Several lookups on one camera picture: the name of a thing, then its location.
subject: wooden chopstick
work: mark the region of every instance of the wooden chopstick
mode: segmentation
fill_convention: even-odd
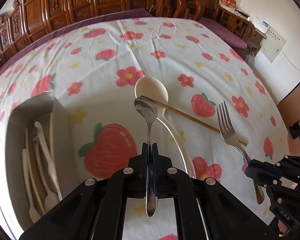
[[[148,97],[145,97],[145,96],[142,96],[142,97],[148,99],[150,102],[152,102],[152,103],[154,103],[154,104],[156,104],[156,105],[158,105],[158,106],[161,106],[161,107],[163,107],[163,108],[165,108],[165,109],[168,109],[168,110],[171,111],[171,112],[174,112],[175,114],[181,115],[181,116],[183,116],[183,117],[186,118],[186,119],[189,119],[189,120],[191,120],[191,121],[193,121],[193,122],[196,122],[197,124],[200,124],[200,125],[202,125],[202,126],[208,128],[208,129],[210,129],[211,131],[214,131],[214,132],[216,132],[216,133],[218,133],[218,134],[221,134],[219,129],[214,128],[213,126],[211,126],[211,125],[209,125],[209,124],[207,124],[207,123],[205,123],[205,122],[202,122],[202,121],[200,121],[200,120],[198,120],[198,119],[196,119],[196,118],[194,118],[194,117],[192,117],[192,116],[190,116],[190,115],[188,115],[188,114],[186,114],[186,113],[184,113],[184,112],[181,112],[181,111],[179,111],[179,110],[177,110],[177,109],[175,109],[175,108],[173,108],[173,107],[171,107],[171,106],[168,106],[168,105],[166,105],[166,104],[163,104],[163,103],[161,103],[161,102],[159,102],[159,101],[157,101],[157,100],[154,100],[154,99],[152,99],[152,98],[148,98]],[[240,141],[240,140],[239,140],[239,142],[240,142],[240,144],[241,144],[242,146],[247,146],[247,143],[245,143],[245,142],[243,142],[243,141]]]

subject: metal fork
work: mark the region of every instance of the metal fork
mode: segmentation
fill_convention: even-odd
[[[223,140],[225,141],[226,144],[236,147],[242,153],[247,164],[249,164],[250,158],[246,153],[246,151],[241,146],[241,144],[239,143],[238,136],[230,121],[229,112],[225,101],[223,101],[223,103],[221,103],[221,105],[219,104],[219,107],[217,107],[217,114],[218,114],[220,132]],[[253,185],[256,192],[257,202],[258,204],[261,204],[265,199],[265,195],[263,194],[262,188],[259,185],[257,185],[254,180],[253,180]]]

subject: metal screw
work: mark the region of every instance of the metal screw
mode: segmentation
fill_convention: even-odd
[[[133,173],[133,168],[127,167],[123,169],[124,174],[131,174]]]
[[[206,183],[208,185],[214,185],[216,183],[215,179],[214,178],[207,178],[206,179]]]
[[[93,179],[93,178],[89,178],[89,179],[86,179],[86,180],[85,180],[85,184],[86,184],[87,186],[92,186],[95,182],[96,182],[96,181],[95,181],[95,179]]]
[[[168,169],[169,174],[176,174],[177,172],[178,172],[178,170],[174,167]]]

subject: white floral tablecloth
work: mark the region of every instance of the white floral tablecloth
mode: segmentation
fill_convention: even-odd
[[[214,127],[214,105],[226,101],[235,130],[249,142],[251,158],[274,163],[293,153],[280,113],[260,80],[203,25],[141,18],[78,28],[29,52],[0,77],[0,224],[12,239],[23,230],[9,198],[5,171],[11,111],[42,91],[52,91],[71,114],[81,181],[108,178],[140,154],[146,141],[146,124],[133,105],[134,85],[143,75],[166,86],[170,106]],[[214,177],[269,223],[269,199],[256,203],[252,180],[243,173],[242,155],[219,134],[173,113],[166,116],[183,138],[197,178]],[[184,170],[168,131],[158,121],[152,129],[159,153]],[[176,235],[172,199],[158,200],[152,218],[146,216],[144,200],[128,200],[123,239],[175,240]]]

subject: purple seat cushion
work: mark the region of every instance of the purple seat cushion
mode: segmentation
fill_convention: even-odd
[[[209,30],[211,30],[214,34],[219,36],[226,44],[228,44],[231,48],[238,49],[246,49],[247,43],[241,40],[239,37],[234,35],[231,31],[220,25],[214,20],[203,18],[199,20],[199,22],[206,26]]]
[[[100,22],[110,22],[115,20],[122,20],[122,19],[131,19],[131,18],[145,18],[145,17],[152,17],[150,13],[148,13],[145,9],[139,8],[139,9],[133,9],[123,12],[115,12],[115,13],[109,13],[101,16],[96,16],[90,19],[82,20],[80,22],[65,26],[59,30],[56,30],[52,33],[49,33],[42,37],[41,39],[35,41],[34,43],[30,44],[26,48],[24,48],[22,51],[14,55],[11,59],[8,60],[1,68],[0,68],[0,76],[3,72],[5,72],[13,63],[21,59],[25,54],[30,52],[33,49],[36,49],[37,47],[41,46],[48,40],[51,40],[53,38],[59,37],[63,34],[66,34],[70,31],[73,31],[75,29],[100,23]]]

